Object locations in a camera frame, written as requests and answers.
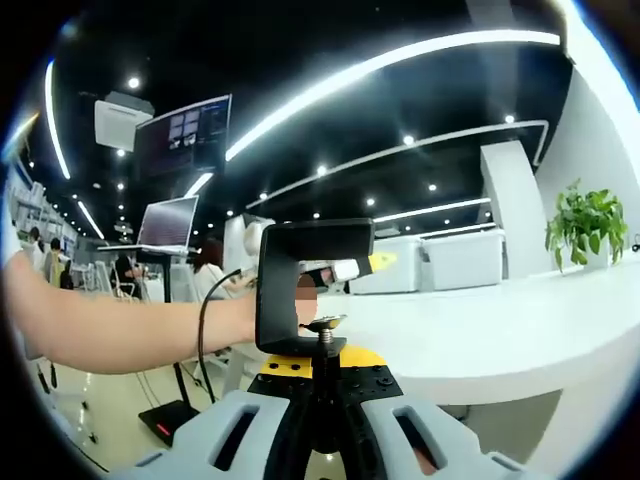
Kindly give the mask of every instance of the black ceiling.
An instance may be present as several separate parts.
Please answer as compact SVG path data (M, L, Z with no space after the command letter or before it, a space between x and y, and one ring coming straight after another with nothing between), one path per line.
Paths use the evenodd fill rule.
M94 103L142 79L133 93L156 115L211 97L233 94L229 145L266 114L330 73L399 46L445 34L495 27L560 33L543 6L504 2L514 22L478 22L463 0L429 2L100 2L64 30L56 59L56 124L71 180L60 172L44 116L30 135L30 170L48 197L91 229L74 205L77 194L110 239L120 215L134 231L151 201L184 194L193 171L137 181L131 158L95 143ZM500 75L515 58L515 75ZM43 108L44 65L27 101ZM553 134L571 65L558 47L495 44L450 49L379 70L284 122L242 151L201 190L195 228L222 227L226 211L245 211L261 192L273 192L314 173L416 139L503 122L547 120ZM469 137L390 155L292 190L250 210L276 220L380 216L482 193L479 147L521 139L529 158L540 128ZM118 192L116 184L127 188ZM99 183L101 189L92 187ZM435 183L430 192L425 185ZM376 199L373 207L365 198ZM124 212L117 209L122 203ZM414 217L412 233L475 223L477 210Z

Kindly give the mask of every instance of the potted plant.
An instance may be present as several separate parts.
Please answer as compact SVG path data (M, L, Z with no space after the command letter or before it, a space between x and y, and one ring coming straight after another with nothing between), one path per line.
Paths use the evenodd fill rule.
M578 192L580 179L559 193L557 214L547 223L545 248L552 251L562 271L562 247L571 251L571 261L589 267L607 266L609 254L612 263L622 257L623 235L627 231L622 204L609 190Z

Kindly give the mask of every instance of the person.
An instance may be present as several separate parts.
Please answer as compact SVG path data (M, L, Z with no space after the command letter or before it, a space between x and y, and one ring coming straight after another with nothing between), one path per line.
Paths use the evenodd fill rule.
M60 252L60 239L54 237L51 239L50 250L45 255L42 263L44 278L54 287L60 286L60 274L62 273Z
M134 267L127 255L121 253L116 260L115 271L111 272L111 286L116 287L116 275L120 282L120 289L138 300L142 300L142 290L136 281L144 275L144 270Z
M44 266L44 243L40 237L38 227L29 230L29 243L31 243L31 264L36 272L42 271Z
M222 242L215 238L205 240L200 253L193 260L194 283L198 296L204 299L218 281L224 277L222 272ZM255 281L255 274L232 277L225 280L219 287L226 295L217 295L213 298L234 297L235 294L246 290Z
M68 260L64 270L60 274L60 288L73 290L73 278L71 278L71 260Z
M197 353L199 303L128 303L53 288L21 251L6 202L2 217L6 316L45 358L86 372L121 374L180 362ZM209 303L205 352L253 342L255 304L253 292ZM298 321L310 323L316 310L315 290L296 290Z

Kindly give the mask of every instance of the white wall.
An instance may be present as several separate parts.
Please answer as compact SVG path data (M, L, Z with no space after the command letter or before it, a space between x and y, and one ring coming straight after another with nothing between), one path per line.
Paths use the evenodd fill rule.
M509 278L548 272L544 208L522 144L516 140L484 145L481 152L493 219L505 231Z
M574 70L558 128L536 172L547 219L555 215L558 193L578 178L583 192L608 188L617 195L626 207L630 235L640 233L640 185L632 161L599 100Z
M638 385L639 332L635 329L625 335L616 349L617 357L610 357L604 371L564 388L551 422L527 462L533 470L560 478L606 438Z

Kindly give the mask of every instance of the monitor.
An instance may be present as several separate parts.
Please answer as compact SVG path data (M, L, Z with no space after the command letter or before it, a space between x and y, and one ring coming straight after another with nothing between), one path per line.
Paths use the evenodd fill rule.
M147 205L138 245L188 247L198 196Z
M133 158L140 178L185 168L222 172L231 95L165 113L136 127Z

